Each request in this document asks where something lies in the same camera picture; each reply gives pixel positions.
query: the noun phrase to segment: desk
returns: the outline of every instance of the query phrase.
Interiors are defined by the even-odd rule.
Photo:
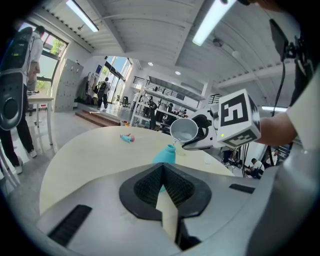
[[[120,138],[120,134],[128,133],[135,137],[134,142],[127,143]],[[102,127],[78,135],[57,152],[45,172],[40,190],[40,214],[93,179],[151,164],[173,141],[167,134],[131,126]],[[206,152],[187,151],[178,143],[175,146],[177,164],[233,176]]]
[[[48,135],[49,135],[49,142],[50,145],[53,144],[52,142],[52,135],[51,135],[51,102],[54,98],[51,96],[47,96],[43,93],[32,94],[28,96],[28,103],[29,104],[36,104],[36,125],[39,127],[39,104],[47,104],[47,125],[48,125]]]

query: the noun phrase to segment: table leg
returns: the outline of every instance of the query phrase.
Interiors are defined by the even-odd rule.
[[[39,127],[39,104],[36,105],[36,126]]]
[[[47,119],[47,123],[48,123],[49,143],[50,143],[50,145],[52,145],[53,142],[52,142],[52,135],[51,135],[51,101],[48,102],[46,110],[47,110],[46,119]]]

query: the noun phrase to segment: person's hand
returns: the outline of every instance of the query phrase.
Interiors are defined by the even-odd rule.
[[[261,138],[255,142],[270,146],[289,144],[297,136],[297,132],[285,112],[273,117],[262,118],[260,127]]]

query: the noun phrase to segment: white table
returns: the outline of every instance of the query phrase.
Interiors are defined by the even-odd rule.
[[[120,138],[121,134],[128,133],[135,137],[134,142],[127,143]],[[102,127],[78,135],[57,152],[45,172],[40,190],[40,214],[89,181],[151,164],[153,158],[173,141],[171,136],[159,131],[131,126]],[[222,163],[204,151],[187,151],[178,143],[175,146],[177,164],[233,176]],[[163,228],[174,239],[178,210],[166,191],[159,194],[156,208],[162,211]]]
[[[44,93],[37,93],[28,96],[28,103],[29,104],[36,104],[36,125],[39,127],[39,104],[47,104],[47,126],[48,126],[48,135],[49,135],[49,143],[50,145],[53,144],[52,142],[52,135],[51,135],[51,102],[54,98],[51,96],[47,96]]]

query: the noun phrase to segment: white cup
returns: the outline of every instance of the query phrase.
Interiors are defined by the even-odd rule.
[[[171,124],[170,134],[176,141],[184,144],[197,136],[198,126],[192,119],[179,118]]]

